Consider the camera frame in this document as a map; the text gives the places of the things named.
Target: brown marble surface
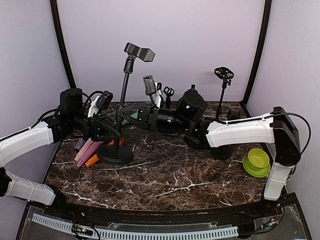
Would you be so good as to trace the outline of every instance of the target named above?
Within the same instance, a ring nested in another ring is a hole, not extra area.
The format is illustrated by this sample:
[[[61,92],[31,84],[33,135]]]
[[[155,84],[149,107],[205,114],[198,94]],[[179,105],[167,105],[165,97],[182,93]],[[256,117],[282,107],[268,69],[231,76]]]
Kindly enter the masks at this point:
[[[205,116],[215,116],[218,104],[209,103]],[[108,110],[114,115],[116,105]],[[238,103],[224,103],[221,119],[228,109],[241,111]],[[258,143],[236,145],[228,160],[214,160],[209,150],[193,150],[183,136],[167,137],[128,126],[122,131],[134,160],[127,165],[99,161],[78,168],[74,146],[79,138],[66,139],[45,180],[55,185],[74,204],[141,211],[173,211],[219,208],[260,200],[266,178],[247,174],[243,156]]]

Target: pink tube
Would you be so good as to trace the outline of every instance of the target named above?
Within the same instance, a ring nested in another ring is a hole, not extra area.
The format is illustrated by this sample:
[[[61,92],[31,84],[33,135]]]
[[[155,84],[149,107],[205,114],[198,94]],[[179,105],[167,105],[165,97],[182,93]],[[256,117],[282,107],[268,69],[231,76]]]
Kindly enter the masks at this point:
[[[88,161],[88,159],[95,153],[95,151],[103,144],[104,141],[97,141],[92,143],[92,145],[88,148],[88,150],[80,157],[76,166],[80,168],[84,163]]]
[[[94,143],[94,141],[91,140],[91,138],[89,138],[85,144],[83,145],[83,147],[80,149],[80,151],[76,154],[74,160],[76,162],[79,161],[79,159],[82,157],[82,155],[88,150],[88,148],[90,148],[90,146]]]

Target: orange object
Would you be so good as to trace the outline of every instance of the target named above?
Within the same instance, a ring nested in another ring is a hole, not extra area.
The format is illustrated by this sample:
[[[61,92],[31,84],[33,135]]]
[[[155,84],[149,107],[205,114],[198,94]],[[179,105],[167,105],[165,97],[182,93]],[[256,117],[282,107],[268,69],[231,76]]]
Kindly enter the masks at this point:
[[[121,146],[122,144],[124,144],[124,142],[125,142],[125,138],[124,137],[122,137],[122,138],[120,138],[120,143],[119,143],[119,145]],[[112,140],[108,145],[113,145],[114,144],[114,140]],[[99,161],[99,159],[98,159],[98,157],[97,157],[97,154],[95,154],[93,157],[91,157],[86,163],[85,163],[85,165],[86,165],[86,167],[87,168],[89,168],[89,167],[91,167],[92,165],[94,165],[96,162],[98,162]]]

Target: green plate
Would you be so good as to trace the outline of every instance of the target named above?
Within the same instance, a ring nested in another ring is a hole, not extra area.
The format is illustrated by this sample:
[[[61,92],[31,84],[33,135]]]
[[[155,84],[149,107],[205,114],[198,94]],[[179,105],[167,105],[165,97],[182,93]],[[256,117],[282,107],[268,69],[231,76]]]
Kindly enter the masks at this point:
[[[268,176],[268,174],[270,173],[270,169],[271,169],[270,164],[268,166],[266,166],[265,168],[261,168],[260,170],[254,170],[248,165],[248,162],[249,162],[249,158],[248,158],[248,154],[246,154],[243,157],[242,164],[243,164],[243,167],[246,170],[246,172],[248,174],[250,174],[251,176],[254,176],[256,178],[264,178],[264,177]]]

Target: white vent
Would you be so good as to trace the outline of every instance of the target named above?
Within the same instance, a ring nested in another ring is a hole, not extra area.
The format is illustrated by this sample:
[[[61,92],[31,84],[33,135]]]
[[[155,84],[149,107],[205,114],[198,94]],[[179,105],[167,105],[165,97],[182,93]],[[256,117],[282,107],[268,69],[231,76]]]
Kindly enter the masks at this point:
[[[57,220],[36,213],[33,214],[32,221],[60,232],[72,234],[71,221]],[[174,233],[114,231],[102,229],[99,227],[96,227],[95,229],[99,232],[101,240],[215,240],[237,237],[239,235],[238,227],[236,226],[207,231]],[[91,239],[98,239],[98,235],[95,231],[93,232],[93,236],[91,236]]]

